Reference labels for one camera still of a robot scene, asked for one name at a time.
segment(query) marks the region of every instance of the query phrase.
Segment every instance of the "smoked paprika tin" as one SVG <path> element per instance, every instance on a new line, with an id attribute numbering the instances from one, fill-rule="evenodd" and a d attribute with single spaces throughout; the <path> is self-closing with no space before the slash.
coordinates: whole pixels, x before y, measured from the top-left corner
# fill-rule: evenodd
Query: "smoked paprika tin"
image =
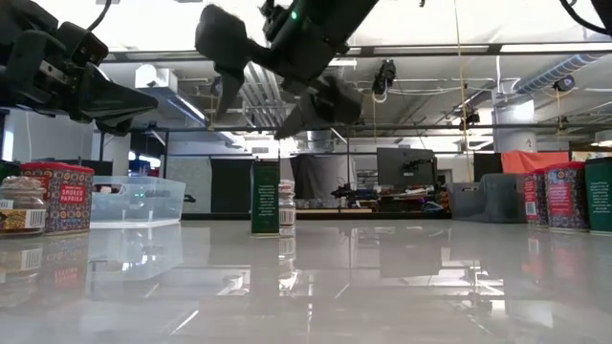
<path id="1" fill-rule="evenodd" d="M 20 166 L 23 176 L 41 181 L 47 192 L 45 234 L 70 234 L 89 230 L 94 170 L 63 162 L 29 162 Z"/>
<path id="2" fill-rule="evenodd" d="M 546 167 L 546 196 L 550 229 L 589 230 L 584 162 Z"/>

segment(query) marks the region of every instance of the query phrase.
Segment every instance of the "green canister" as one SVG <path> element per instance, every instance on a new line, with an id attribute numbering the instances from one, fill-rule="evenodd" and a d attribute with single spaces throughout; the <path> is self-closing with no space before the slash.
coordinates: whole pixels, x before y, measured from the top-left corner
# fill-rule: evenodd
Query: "green canister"
<path id="1" fill-rule="evenodd" d="M 612 233 L 612 158 L 586 161 L 585 179 L 591 230 Z"/>

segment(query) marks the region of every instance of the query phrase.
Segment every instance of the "ceiling light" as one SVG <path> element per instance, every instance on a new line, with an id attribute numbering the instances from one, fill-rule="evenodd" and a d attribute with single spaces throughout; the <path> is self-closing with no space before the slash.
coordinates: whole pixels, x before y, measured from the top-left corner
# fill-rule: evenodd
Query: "ceiling light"
<path id="1" fill-rule="evenodd" d="M 176 96 L 176 98 L 178 98 L 186 107 L 188 107 L 189 110 L 191 110 L 197 117 L 207 120 L 204 114 L 200 110 L 198 110 L 195 106 L 191 105 L 191 103 L 183 99 L 181 96 Z"/>
<path id="2" fill-rule="evenodd" d="M 472 147 L 471 149 L 472 150 L 481 150 L 481 149 L 485 148 L 486 146 L 490 145 L 491 143 L 493 143 L 492 139 L 491 140 L 486 140 L 486 141 L 478 144 L 477 146 Z"/>
<path id="3" fill-rule="evenodd" d="M 463 53 L 484 53 L 489 49 L 487 45 L 462 46 Z M 374 49 L 374 54 L 456 54 L 457 46 L 407 46 L 407 47 L 380 47 Z"/>
<path id="4" fill-rule="evenodd" d="M 506 44 L 501 48 L 502 53 L 553 53 L 553 52 L 602 52 L 612 51 L 610 42 L 592 43 L 535 43 L 535 44 Z"/>
<path id="5" fill-rule="evenodd" d="M 334 58 L 330 63 L 330 67 L 357 67 L 356 59 L 339 59 Z"/>
<path id="6" fill-rule="evenodd" d="M 591 145 L 596 145 L 599 147 L 612 147 L 612 130 L 604 130 L 595 133 L 595 143 Z"/>

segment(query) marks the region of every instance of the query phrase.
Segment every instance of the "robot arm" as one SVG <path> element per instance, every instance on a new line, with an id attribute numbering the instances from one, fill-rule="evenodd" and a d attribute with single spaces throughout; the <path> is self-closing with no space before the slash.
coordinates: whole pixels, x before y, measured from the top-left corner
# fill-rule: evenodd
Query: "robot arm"
<path id="1" fill-rule="evenodd" d="M 0 107 L 95 121 L 103 132 L 127 134 L 132 118 L 156 108 L 157 100 L 98 69 L 108 48 L 90 30 L 57 25 L 30 0 L 0 2 Z"/>
<path id="2" fill-rule="evenodd" d="M 289 8 L 266 0 L 264 34 L 270 45 L 248 39 L 245 24 L 215 5 L 204 8 L 196 31 L 196 50 L 210 58 L 221 75 L 223 114 L 244 83 L 243 70 L 256 63 L 283 77 L 281 87 L 300 100 L 276 133 L 285 139 L 336 122 L 353 124 L 361 114 L 361 94 L 333 77 L 320 78 L 378 0 L 295 0 Z"/>

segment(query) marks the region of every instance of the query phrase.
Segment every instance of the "glass jar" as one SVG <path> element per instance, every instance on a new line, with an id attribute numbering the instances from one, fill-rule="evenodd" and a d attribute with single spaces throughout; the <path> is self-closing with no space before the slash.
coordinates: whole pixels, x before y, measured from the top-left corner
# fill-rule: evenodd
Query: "glass jar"
<path id="1" fill-rule="evenodd" d="M 7 177 L 0 186 L 0 235 L 42 234 L 47 217 L 46 190 L 39 180 Z"/>
<path id="2" fill-rule="evenodd" d="M 283 231 L 283 227 L 293 227 L 295 225 L 294 186 L 291 183 L 284 182 L 281 181 L 278 186 L 278 214 L 281 231 Z"/>

